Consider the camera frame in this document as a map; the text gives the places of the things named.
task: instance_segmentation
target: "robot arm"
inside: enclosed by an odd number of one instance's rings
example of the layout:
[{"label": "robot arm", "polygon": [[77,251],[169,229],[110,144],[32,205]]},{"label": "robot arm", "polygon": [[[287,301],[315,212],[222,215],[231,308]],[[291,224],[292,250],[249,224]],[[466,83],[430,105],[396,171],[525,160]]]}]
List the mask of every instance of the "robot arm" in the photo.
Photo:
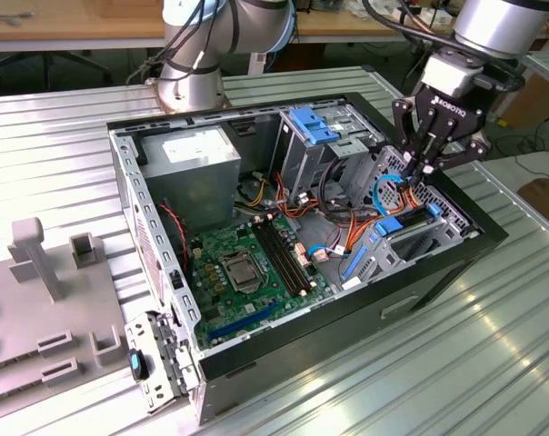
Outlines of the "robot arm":
[{"label": "robot arm", "polygon": [[[511,61],[528,50],[544,25],[549,0],[467,0],[454,39],[448,40],[387,20],[369,0],[364,6],[384,25],[438,47],[428,59],[418,93],[393,102],[398,141],[408,162],[402,176],[416,185],[436,169],[484,157],[490,149],[481,131],[486,113],[497,95],[524,85]],[[462,152],[443,154],[449,143],[464,138],[470,140]]]},{"label": "robot arm", "polygon": [[294,20],[291,0],[165,0],[165,40],[172,49],[156,79],[161,101],[178,112],[219,107],[220,57],[278,51]]}]

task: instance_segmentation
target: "yellow wire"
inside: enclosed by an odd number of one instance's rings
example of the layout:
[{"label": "yellow wire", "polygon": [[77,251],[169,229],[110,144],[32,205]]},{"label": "yellow wire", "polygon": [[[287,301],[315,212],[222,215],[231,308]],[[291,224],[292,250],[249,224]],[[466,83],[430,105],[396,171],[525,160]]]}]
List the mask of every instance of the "yellow wire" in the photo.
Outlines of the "yellow wire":
[{"label": "yellow wire", "polygon": [[265,194],[265,185],[266,185],[266,181],[263,180],[260,183],[260,191],[258,192],[258,195],[252,202],[248,203],[247,206],[254,207],[263,200],[263,195]]}]

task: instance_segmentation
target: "motherboard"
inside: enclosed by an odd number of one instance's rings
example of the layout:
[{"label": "motherboard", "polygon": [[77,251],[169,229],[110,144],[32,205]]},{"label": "motherboard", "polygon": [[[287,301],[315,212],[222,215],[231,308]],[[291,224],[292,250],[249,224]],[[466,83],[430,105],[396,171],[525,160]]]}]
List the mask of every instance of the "motherboard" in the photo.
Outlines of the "motherboard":
[{"label": "motherboard", "polygon": [[280,216],[198,234],[191,288],[202,313],[195,327],[207,349],[333,295]]}]

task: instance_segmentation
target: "wooden table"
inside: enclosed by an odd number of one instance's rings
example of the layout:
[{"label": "wooden table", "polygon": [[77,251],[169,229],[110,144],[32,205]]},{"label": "wooden table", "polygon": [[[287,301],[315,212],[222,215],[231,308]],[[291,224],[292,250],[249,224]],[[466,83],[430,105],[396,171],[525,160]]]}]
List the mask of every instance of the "wooden table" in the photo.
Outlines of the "wooden table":
[{"label": "wooden table", "polygon": [[[0,13],[32,11],[21,27],[0,23],[0,52],[157,47],[164,23],[157,18],[101,18],[83,0],[4,0]],[[373,19],[350,12],[298,14],[299,37],[293,43],[357,43],[403,40]]]},{"label": "wooden table", "polygon": [[13,27],[0,23],[0,52],[160,47],[164,22],[156,18],[101,18],[83,0],[4,0],[0,14],[35,13]]}]

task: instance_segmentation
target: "ram slot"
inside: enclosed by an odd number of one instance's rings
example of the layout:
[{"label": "ram slot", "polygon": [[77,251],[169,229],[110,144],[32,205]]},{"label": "ram slot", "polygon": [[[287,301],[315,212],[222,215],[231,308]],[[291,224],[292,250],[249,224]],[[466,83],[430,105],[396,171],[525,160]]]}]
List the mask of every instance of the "ram slot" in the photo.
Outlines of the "ram slot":
[{"label": "ram slot", "polygon": [[276,229],[270,223],[260,223],[253,226],[253,232],[287,291],[293,297],[299,296],[301,291],[308,292],[311,289],[309,282]]}]

